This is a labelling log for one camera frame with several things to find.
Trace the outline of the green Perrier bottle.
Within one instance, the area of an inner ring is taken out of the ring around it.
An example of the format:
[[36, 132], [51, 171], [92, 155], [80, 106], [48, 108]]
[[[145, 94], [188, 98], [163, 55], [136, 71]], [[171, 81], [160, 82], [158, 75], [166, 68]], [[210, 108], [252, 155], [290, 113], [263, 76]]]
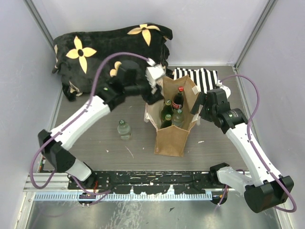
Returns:
[[172, 115], [171, 114], [166, 114], [165, 119], [161, 124], [161, 129], [170, 127], [172, 125]]

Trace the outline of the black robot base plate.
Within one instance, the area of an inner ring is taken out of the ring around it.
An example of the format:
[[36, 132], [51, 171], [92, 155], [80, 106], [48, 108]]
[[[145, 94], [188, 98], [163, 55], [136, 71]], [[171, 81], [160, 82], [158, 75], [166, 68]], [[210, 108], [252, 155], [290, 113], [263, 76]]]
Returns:
[[166, 194], [172, 188], [174, 194], [204, 194], [208, 190], [224, 190], [225, 185], [215, 183], [205, 171], [94, 171], [87, 181], [74, 181], [68, 175], [69, 190], [79, 189], [97, 193], [110, 191], [115, 194], [135, 193]]

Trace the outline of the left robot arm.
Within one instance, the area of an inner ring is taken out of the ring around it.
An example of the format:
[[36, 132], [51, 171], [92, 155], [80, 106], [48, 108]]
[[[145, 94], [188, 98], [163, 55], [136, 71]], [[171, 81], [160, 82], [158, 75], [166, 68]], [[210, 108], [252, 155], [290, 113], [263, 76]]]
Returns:
[[165, 71], [159, 64], [142, 71], [137, 63], [123, 61], [116, 76], [98, 86], [96, 95], [64, 123], [49, 132], [39, 132], [42, 155], [57, 172], [77, 178], [84, 189], [92, 188], [95, 185], [92, 170], [69, 150], [84, 132], [124, 103], [127, 97], [141, 95], [147, 104], [162, 100], [162, 88], [157, 82], [164, 75]]

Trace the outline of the brown canvas tote bag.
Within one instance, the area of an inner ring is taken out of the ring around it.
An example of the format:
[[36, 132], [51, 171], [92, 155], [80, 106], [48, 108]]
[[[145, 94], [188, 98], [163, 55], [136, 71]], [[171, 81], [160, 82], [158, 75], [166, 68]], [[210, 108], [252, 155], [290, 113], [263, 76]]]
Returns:
[[163, 109], [164, 100], [158, 101], [153, 105], [145, 105], [144, 121], [151, 122], [156, 129], [154, 153], [156, 155], [183, 157], [188, 135], [197, 120], [199, 120], [199, 114], [190, 113], [199, 95], [199, 90], [188, 75], [176, 80], [165, 76], [158, 84], [162, 87], [164, 99], [173, 99], [178, 93], [178, 87], [184, 87], [184, 104], [182, 107], [184, 122], [182, 127], [172, 125], [167, 128], [161, 128], [161, 110]]

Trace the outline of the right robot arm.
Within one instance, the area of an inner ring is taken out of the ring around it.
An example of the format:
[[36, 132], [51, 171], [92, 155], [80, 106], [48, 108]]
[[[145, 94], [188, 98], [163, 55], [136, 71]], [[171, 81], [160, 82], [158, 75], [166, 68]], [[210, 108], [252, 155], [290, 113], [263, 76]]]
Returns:
[[284, 177], [271, 163], [253, 137], [250, 122], [242, 110], [230, 107], [224, 89], [199, 92], [191, 113], [221, 129], [238, 150], [250, 173], [250, 176], [246, 176], [227, 163], [220, 163], [210, 167], [211, 186], [219, 188], [227, 185], [235, 189], [255, 213], [278, 208], [291, 198], [291, 190], [294, 187], [292, 178]]

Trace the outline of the clear Chang soda bottle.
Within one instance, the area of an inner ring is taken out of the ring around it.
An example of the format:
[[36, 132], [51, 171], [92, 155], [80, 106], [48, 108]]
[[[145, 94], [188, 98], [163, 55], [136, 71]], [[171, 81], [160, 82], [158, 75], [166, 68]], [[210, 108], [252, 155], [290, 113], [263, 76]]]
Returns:
[[183, 123], [184, 123], [184, 114], [183, 114], [182, 109], [175, 110], [172, 115], [172, 124], [174, 126], [182, 128]]

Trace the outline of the Coca-Cola glass bottle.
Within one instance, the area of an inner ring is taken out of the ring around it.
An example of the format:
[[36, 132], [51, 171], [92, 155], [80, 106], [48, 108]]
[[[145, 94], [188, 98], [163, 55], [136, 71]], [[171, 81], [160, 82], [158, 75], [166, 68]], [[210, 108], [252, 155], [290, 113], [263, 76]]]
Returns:
[[172, 108], [174, 110], [178, 110], [178, 109], [182, 109], [183, 104], [184, 104], [184, 87], [179, 86], [178, 87], [178, 92], [177, 94], [174, 96], [173, 100], [172, 100]]

